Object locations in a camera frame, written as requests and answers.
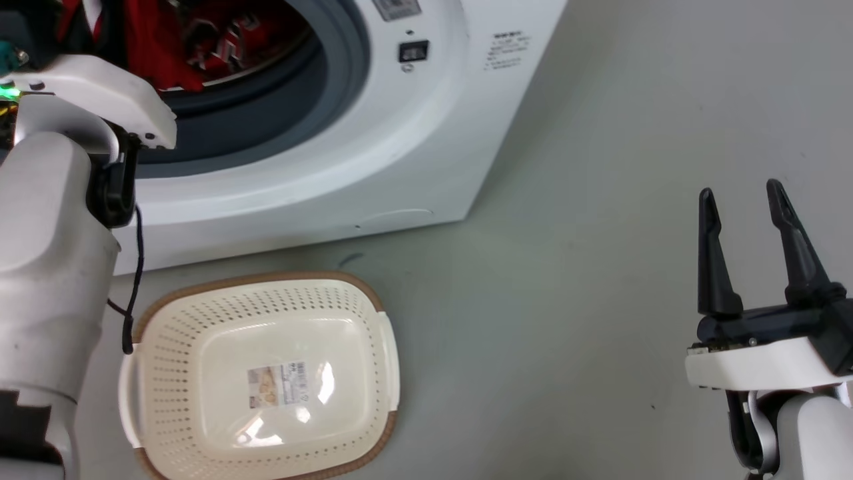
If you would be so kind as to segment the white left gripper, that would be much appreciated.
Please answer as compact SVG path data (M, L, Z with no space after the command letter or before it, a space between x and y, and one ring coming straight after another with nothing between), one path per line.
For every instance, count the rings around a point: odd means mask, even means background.
M146 80L91 55L58 55L47 66L2 73L19 97L48 95L136 134L147 148L174 149L177 116Z

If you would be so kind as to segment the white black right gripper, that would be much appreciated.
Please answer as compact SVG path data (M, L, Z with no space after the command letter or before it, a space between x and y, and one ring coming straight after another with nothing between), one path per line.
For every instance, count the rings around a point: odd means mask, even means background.
M786 390L851 380L851 300L829 280L783 184L766 182L770 216L785 255L788 305L745 310L722 251L711 188L698 202L698 342L686 354L692 386Z

